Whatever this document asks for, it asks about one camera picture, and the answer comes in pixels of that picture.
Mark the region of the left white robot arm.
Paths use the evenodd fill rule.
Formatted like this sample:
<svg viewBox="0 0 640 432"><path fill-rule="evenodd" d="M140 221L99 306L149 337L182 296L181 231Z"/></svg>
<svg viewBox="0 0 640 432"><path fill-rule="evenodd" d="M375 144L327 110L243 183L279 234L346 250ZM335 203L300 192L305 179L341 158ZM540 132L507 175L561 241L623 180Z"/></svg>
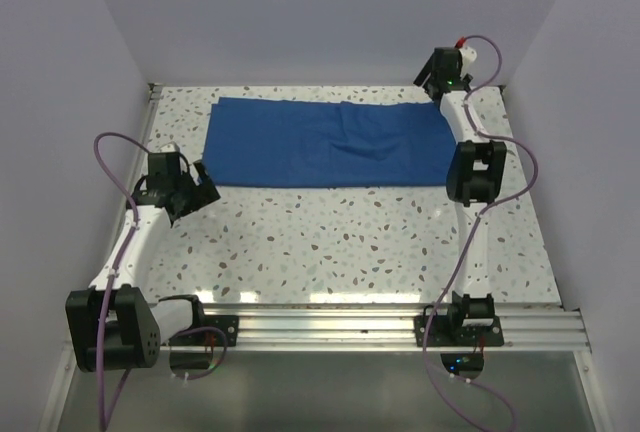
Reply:
<svg viewBox="0 0 640 432"><path fill-rule="evenodd" d="M106 264L84 290L69 294L65 312L84 372L150 368L178 337L193 345L223 343L193 294L148 302L143 290L164 236L180 219L219 200L200 161L185 167L178 153L154 153L129 191L124 226Z"/></svg>

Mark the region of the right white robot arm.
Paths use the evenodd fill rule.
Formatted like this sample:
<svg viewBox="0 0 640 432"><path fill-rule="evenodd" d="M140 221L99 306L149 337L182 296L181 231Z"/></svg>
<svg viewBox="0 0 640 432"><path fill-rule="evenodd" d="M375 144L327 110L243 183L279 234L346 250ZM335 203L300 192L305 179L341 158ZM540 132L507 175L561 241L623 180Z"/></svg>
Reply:
<svg viewBox="0 0 640 432"><path fill-rule="evenodd" d="M459 41L434 50L414 84L423 88L449 125L456 148L445 189L458 220L460 258L448 288L450 306L445 331L451 341L468 344L481 327L494 321L495 308L488 272L488 223L482 210L500 194L506 145L492 140L467 103L472 77L468 72L477 52Z"/></svg>

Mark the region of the blue surgical cloth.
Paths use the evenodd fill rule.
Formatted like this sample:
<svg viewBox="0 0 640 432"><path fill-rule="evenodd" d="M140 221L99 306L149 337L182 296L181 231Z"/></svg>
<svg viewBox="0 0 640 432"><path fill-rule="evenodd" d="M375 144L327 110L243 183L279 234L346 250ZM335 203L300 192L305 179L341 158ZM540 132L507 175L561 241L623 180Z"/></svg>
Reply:
<svg viewBox="0 0 640 432"><path fill-rule="evenodd" d="M432 103L320 103L223 97L202 161L223 186L431 187L456 142Z"/></svg>

